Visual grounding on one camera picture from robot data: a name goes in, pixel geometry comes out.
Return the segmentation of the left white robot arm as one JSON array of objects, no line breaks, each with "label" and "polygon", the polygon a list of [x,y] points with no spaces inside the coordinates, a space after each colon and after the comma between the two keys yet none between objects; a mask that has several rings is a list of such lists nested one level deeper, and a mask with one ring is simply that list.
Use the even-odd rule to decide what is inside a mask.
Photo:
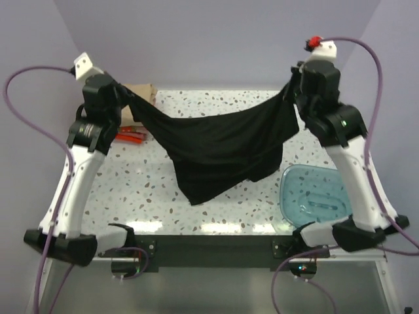
[{"label": "left white robot arm", "polygon": [[28,229],[24,243],[62,262],[87,266],[98,251],[95,235],[81,232],[84,208],[98,169],[121,124],[127,89],[107,73],[85,79],[84,103],[65,142],[66,160],[50,209],[36,229]]}]

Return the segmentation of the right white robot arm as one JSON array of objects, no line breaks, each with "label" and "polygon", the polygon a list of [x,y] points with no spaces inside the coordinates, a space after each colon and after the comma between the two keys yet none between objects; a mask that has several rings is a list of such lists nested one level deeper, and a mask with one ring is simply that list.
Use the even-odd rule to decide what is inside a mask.
[{"label": "right white robot arm", "polygon": [[333,63],[300,61],[291,69],[284,97],[296,105],[305,128],[332,159],[352,207],[352,214],[345,218],[297,228],[291,248],[300,257],[324,245],[347,252],[372,249],[410,225],[388,202],[365,146],[367,128],[362,115],[339,101],[339,82],[340,71]]}]

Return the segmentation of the black t shirt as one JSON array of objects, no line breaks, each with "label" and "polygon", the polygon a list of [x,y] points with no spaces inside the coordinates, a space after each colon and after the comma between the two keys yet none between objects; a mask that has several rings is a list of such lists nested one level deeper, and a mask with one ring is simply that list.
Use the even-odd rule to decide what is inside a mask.
[{"label": "black t shirt", "polygon": [[279,169],[283,144],[299,132],[285,93],[246,110],[196,118],[170,117],[150,106],[141,121],[172,160],[180,191],[199,205]]}]

